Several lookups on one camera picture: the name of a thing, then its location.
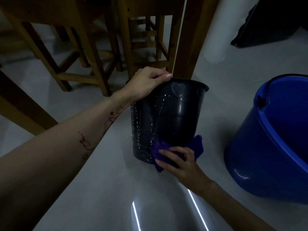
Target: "white floor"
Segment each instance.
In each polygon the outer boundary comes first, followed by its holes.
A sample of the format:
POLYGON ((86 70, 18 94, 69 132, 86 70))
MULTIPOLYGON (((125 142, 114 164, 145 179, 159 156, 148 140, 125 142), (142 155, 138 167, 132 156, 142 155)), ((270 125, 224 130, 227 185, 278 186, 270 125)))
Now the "white floor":
MULTIPOLYGON (((69 53, 69 47, 53 43, 47 46, 57 62, 69 53)), ((104 41, 99 46, 108 48, 104 41)), ((2 56, 3 72, 58 122, 105 99, 94 85, 71 83, 73 91, 62 92, 39 60, 27 52, 21 55, 18 60, 14 55, 2 56)), ((89 73, 79 62, 70 70, 89 73)), ((275 229, 307 230, 308 206, 247 193, 233 181, 223 161, 224 147, 252 107, 256 90, 283 73, 308 74, 308 32, 300 29, 286 41, 245 49, 230 45, 225 60, 217 65, 199 58, 193 79, 207 84, 210 90, 204 97, 196 131, 202 135, 205 149, 198 164, 231 196, 275 229)), ((124 86, 127 79, 126 71, 114 71, 110 78, 112 89, 124 86)), ((32 137, 0 116, 0 155, 32 137)), ((35 230, 205 229, 231 230, 206 202, 190 196, 167 172, 158 174, 152 165, 133 157, 130 112, 126 110, 35 230)))

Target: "table leg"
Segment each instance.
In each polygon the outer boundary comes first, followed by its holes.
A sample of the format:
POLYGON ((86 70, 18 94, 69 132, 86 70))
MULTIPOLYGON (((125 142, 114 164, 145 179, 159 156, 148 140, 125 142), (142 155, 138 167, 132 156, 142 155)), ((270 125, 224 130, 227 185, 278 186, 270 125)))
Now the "table leg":
POLYGON ((187 0, 173 76, 191 79, 219 0, 187 0))
POLYGON ((58 124, 2 71, 0 71, 0 115, 33 135, 39 135, 58 124))

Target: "blue bucket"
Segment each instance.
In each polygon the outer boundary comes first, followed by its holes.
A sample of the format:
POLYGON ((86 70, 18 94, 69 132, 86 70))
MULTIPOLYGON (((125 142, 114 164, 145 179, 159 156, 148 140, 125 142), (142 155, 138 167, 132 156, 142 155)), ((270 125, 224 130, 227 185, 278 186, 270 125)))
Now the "blue bucket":
POLYGON ((308 204, 308 76, 284 74, 263 84, 224 158, 249 193, 308 204))

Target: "microfiber cloth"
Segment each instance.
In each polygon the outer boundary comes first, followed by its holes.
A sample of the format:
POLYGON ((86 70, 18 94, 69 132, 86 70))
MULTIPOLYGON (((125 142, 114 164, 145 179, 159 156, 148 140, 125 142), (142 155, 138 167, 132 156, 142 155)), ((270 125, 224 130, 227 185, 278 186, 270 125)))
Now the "microfiber cloth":
MULTIPOLYGON (((164 142, 164 141, 156 141, 152 148, 151 148, 151 155, 152 158, 154 159, 159 159, 163 162, 166 162, 176 168, 179 168, 179 166, 172 160, 170 160, 168 157, 161 155, 158 150, 159 149, 164 149, 164 150, 168 150, 170 147, 172 147, 171 144, 164 142)), ((203 153, 203 146, 202 146, 202 137, 201 135, 197 135, 196 137, 194 137, 188 144, 187 146, 188 148, 192 149, 195 152, 195 160, 198 159, 198 157, 203 153)), ((184 154, 179 153, 179 152, 174 152, 176 155, 178 155, 182 160, 186 161, 184 154)), ((163 171, 164 169, 162 167, 160 167, 156 161, 154 161, 154 165, 157 169, 158 172, 163 171)))

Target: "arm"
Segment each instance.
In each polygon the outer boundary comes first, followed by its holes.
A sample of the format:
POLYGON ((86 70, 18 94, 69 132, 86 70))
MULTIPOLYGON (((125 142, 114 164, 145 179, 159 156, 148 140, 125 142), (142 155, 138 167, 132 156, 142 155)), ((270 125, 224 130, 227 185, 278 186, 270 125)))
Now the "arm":
POLYGON ((172 75, 167 73, 150 67, 140 69, 108 100, 1 157, 0 230, 32 230, 75 178, 121 112, 170 80, 172 75))
POLYGON ((227 194, 216 182, 210 180, 195 162, 193 150, 187 147, 171 147, 169 150, 160 150, 160 153, 173 160, 180 168, 155 159, 157 164, 175 175, 184 186, 208 202, 235 231, 274 230, 227 194), (171 151, 183 153, 186 161, 171 151))

